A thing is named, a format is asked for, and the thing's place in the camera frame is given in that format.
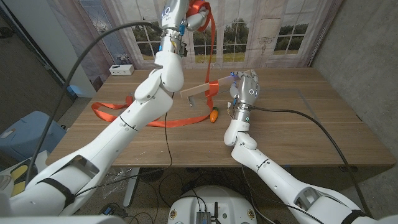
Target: orange ratchet strap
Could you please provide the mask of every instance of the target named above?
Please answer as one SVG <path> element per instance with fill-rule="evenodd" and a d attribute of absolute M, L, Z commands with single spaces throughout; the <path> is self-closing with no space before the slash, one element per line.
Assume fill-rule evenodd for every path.
<path fill-rule="evenodd" d="M 94 114 L 97 115 L 97 117 L 101 118 L 104 121 L 112 122 L 117 118 L 117 116 L 113 116 L 111 114 L 102 112 L 99 110 L 99 108 L 102 106 L 105 106 L 109 109 L 119 110 L 119 109 L 123 109 L 123 108 L 128 108 L 132 104 L 132 102 L 133 102 L 132 96 L 127 96 L 126 103 L 123 105 L 115 105 L 115 104 L 111 104 L 111 103 L 96 102 L 96 103 L 92 104 L 91 109 L 93 109 Z M 166 125 L 167 125 L 167 128 L 174 128 L 174 127 L 184 126 L 184 125 L 188 125 L 188 124 L 195 124 L 197 122 L 203 121 L 207 117 L 208 117 L 208 115 L 204 115 L 204 116 L 199 116 L 199 117 L 195 117 L 195 118 L 167 121 Z M 156 120 L 152 121 L 151 123 L 147 124 L 147 126 L 164 128 L 164 121 L 158 121 L 158 119 L 156 119 Z"/>
<path fill-rule="evenodd" d="M 211 56 L 213 55 L 213 47 L 214 47 L 214 39 L 215 39 L 215 33 L 216 33 L 216 23 L 214 21 L 213 15 L 211 13 L 211 7 L 208 2 L 201 1 L 201 0 L 196 0 L 196 1 L 191 1 L 189 10 L 187 12 L 187 17 L 197 14 L 200 12 L 200 9 L 204 7 L 205 9 L 209 10 L 209 14 L 207 15 L 206 23 L 202 27 L 198 29 L 199 32 L 203 32 L 206 28 L 208 23 L 211 21 L 211 52 L 210 52 L 210 59 L 209 59 L 209 64 L 207 66 L 207 74 L 206 74 L 206 79 L 205 83 L 209 83 L 209 90 L 205 91 L 205 96 L 207 97 L 207 106 L 209 107 L 210 111 L 213 109 L 213 99 L 211 98 L 212 96 L 215 96 L 218 93 L 218 80 L 209 82 L 209 75 L 210 75 L 210 65 L 211 65 Z M 123 108 L 127 108 L 132 104 L 132 96 L 127 96 L 126 97 L 126 104 L 123 105 L 115 105 L 111 103 L 93 103 L 91 106 L 91 109 L 93 109 L 95 115 L 97 117 L 101 118 L 104 121 L 107 122 L 112 122 L 114 121 L 117 117 L 113 116 L 111 114 L 107 114 L 105 112 L 102 112 L 99 110 L 100 107 L 105 106 L 107 108 L 113 109 L 113 110 L 119 110 Z M 198 116 L 194 118 L 187 118 L 187 119 L 179 119 L 179 120 L 173 120 L 173 121 L 167 121 L 166 128 L 174 128 L 174 127 L 179 127 L 179 126 L 184 126 L 188 124 L 195 124 L 200 121 L 203 121 L 209 117 L 210 114 L 204 115 L 204 116 Z M 147 126 L 151 127 L 160 127 L 164 128 L 165 127 L 165 122 L 164 121 L 158 121 L 157 119 L 155 121 L 150 122 Z"/>
<path fill-rule="evenodd" d="M 216 23 L 214 21 L 213 14 L 211 13 L 210 3 L 201 0 L 191 1 L 189 10 L 187 12 L 187 17 L 194 14 L 198 14 L 200 12 L 200 9 L 203 7 L 209 10 L 209 14 L 207 15 L 205 25 L 200 27 L 198 31 L 203 32 L 207 28 L 209 21 L 211 21 L 211 52 L 210 52 L 209 64 L 207 66 L 206 79 L 205 79 L 205 83 L 209 83 L 210 87 L 209 90 L 205 91 L 205 96 L 207 97 L 207 106 L 210 108 L 210 110 L 212 110 L 213 99 L 211 97 L 215 96 L 218 93 L 218 80 L 209 82 L 211 56 L 213 56 L 214 39 L 216 34 Z"/>

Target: wooden table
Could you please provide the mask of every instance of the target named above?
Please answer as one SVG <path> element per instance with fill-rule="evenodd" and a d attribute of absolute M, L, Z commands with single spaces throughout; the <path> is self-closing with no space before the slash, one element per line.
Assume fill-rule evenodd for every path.
<path fill-rule="evenodd" d="M 187 89 L 200 85 L 205 70 L 186 70 Z M 231 69 L 213 69 L 210 80 L 225 77 Z M 391 166 L 396 160 L 371 130 L 332 89 L 329 83 L 312 68 L 256 69 L 261 95 L 256 106 L 274 109 L 292 109 L 318 119 L 333 136 L 348 162 L 356 166 Z M 97 118 L 90 106 L 103 103 L 124 103 L 134 93 L 149 71 L 136 70 L 131 76 L 109 77 L 91 103 L 84 109 L 60 144 L 47 159 L 57 159 L 92 141 L 108 123 Z M 220 109 L 218 120 L 206 120 L 167 130 L 173 167 L 238 167 L 231 157 L 232 147 L 224 145 L 223 136 L 230 118 L 226 103 L 231 101 L 228 86 L 221 87 L 213 98 Z M 179 93 L 167 120 L 183 119 L 208 113 L 204 94 L 194 96 L 196 106 L 191 108 Z M 119 111 L 103 110 L 112 114 Z M 250 135 L 258 148 L 280 165 L 340 166 L 343 164 L 335 148 L 316 124 L 297 114 L 253 111 Z M 114 162 L 114 166 L 167 167 L 170 157 L 165 142 L 165 129 L 145 127 Z"/>

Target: window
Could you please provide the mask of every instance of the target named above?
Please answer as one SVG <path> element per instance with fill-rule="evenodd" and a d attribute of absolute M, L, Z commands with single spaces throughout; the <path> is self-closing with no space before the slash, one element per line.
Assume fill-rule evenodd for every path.
<path fill-rule="evenodd" d="M 249 28 L 243 19 L 235 19 L 224 29 L 223 62 L 244 62 Z"/>
<path fill-rule="evenodd" d="M 203 32 L 195 31 L 193 34 L 193 48 L 195 51 L 195 63 L 208 63 L 211 53 L 211 27 Z M 215 34 L 213 56 L 211 62 L 216 62 L 217 33 Z"/>
<path fill-rule="evenodd" d="M 298 54 L 318 0 L 289 0 L 274 55 Z"/>
<path fill-rule="evenodd" d="M 160 35 L 151 27 L 135 26 L 132 32 L 136 37 L 136 41 L 144 60 L 154 60 L 155 54 L 159 51 Z"/>
<path fill-rule="evenodd" d="M 111 23 L 101 5 L 101 0 L 80 0 L 80 4 L 86 11 L 94 27 L 99 34 L 112 28 Z M 115 33 L 103 38 L 103 43 L 112 56 L 115 65 L 131 64 L 130 59 L 124 51 Z"/>
<path fill-rule="evenodd" d="M 218 16 L 218 0 L 208 0 L 211 5 L 211 13 L 217 21 Z M 195 63 L 209 63 L 211 53 L 211 22 L 203 32 L 195 31 L 192 33 L 193 37 L 193 51 L 195 52 Z M 211 62 L 216 63 L 217 58 L 217 32 L 214 38 L 213 56 Z"/>
<path fill-rule="evenodd" d="M 121 1 L 129 22 L 144 21 L 159 26 L 159 19 L 153 1 Z M 144 60 L 154 60 L 159 51 L 160 35 L 151 27 L 135 26 L 132 32 Z"/>
<path fill-rule="evenodd" d="M 225 2 L 223 62 L 244 62 L 254 0 Z"/>

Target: white robotic arm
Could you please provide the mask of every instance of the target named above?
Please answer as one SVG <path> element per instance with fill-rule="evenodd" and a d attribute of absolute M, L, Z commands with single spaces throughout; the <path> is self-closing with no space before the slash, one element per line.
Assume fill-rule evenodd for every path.
<path fill-rule="evenodd" d="M 306 215 L 304 211 L 323 223 L 342 223 L 343 220 L 354 217 L 352 223 L 375 223 L 362 215 L 360 208 L 344 195 L 334 190 L 303 183 L 273 160 L 257 149 L 257 142 L 247 133 L 249 117 L 259 93 L 258 76 L 254 70 L 250 72 L 234 72 L 238 75 L 239 88 L 234 83 L 230 93 L 234 98 L 234 119 L 224 135 L 224 143 L 234 146 L 232 157 L 247 166 L 269 186 L 269 188 L 287 205 L 300 223 L 318 223 Z"/>
<path fill-rule="evenodd" d="M 75 213 L 98 185 L 114 160 L 148 123 L 171 108 L 173 100 L 166 91 L 179 91 L 183 85 L 181 42 L 185 28 L 203 24 L 206 11 L 192 15 L 187 22 L 189 0 L 168 0 L 162 13 L 160 50 L 155 63 L 161 69 L 151 71 L 135 92 L 135 101 L 104 131 L 85 147 L 54 162 L 27 185 L 24 192 L 9 199 L 0 197 L 4 216 L 49 216 Z"/>

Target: gray wall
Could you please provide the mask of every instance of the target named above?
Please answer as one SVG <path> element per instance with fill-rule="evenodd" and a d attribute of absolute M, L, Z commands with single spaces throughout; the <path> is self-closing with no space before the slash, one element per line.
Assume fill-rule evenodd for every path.
<path fill-rule="evenodd" d="M 47 0 L 4 2 L 66 79 L 77 56 Z M 81 66 L 75 72 L 70 86 L 78 96 L 93 97 L 96 93 Z"/>
<path fill-rule="evenodd" d="M 398 1 L 345 0 L 312 67 L 398 157 Z M 397 166 L 361 188 L 375 217 L 397 213 Z"/>

